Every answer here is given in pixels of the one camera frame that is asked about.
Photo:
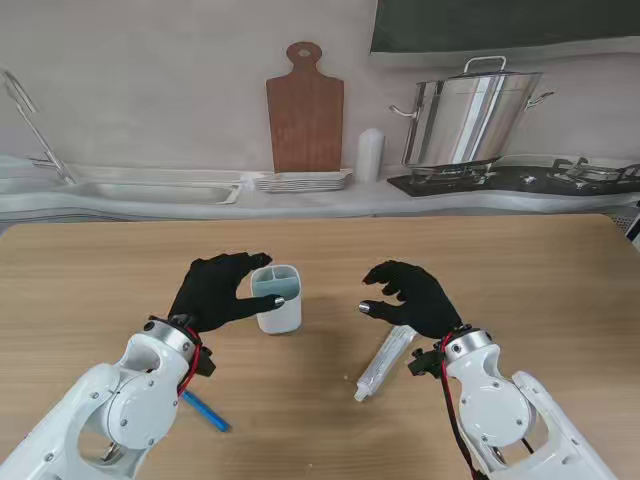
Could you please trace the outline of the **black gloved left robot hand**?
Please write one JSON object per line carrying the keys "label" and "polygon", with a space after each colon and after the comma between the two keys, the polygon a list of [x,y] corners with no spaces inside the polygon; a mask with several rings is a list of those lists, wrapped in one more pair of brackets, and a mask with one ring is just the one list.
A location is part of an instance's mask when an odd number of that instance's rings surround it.
{"label": "black gloved left robot hand", "polygon": [[223,325],[284,305],[279,295],[238,298],[237,289],[251,272],[266,267],[272,258],[266,253],[221,254],[191,263],[169,310],[170,319],[178,316],[193,331],[208,332]]}

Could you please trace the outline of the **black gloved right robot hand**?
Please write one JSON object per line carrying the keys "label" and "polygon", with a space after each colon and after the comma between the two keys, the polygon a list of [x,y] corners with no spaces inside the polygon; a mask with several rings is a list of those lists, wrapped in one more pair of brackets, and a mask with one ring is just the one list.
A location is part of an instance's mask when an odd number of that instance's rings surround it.
{"label": "black gloved right robot hand", "polygon": [[409,326],[430,339],[442,339],[463,322],[438,280],[417,265],[388,260],[373,267],[363,279],[365,285],[382,284],[382,294],[395,297],[397,305],[364,300],[359,309],[365,315],[394,326]]}

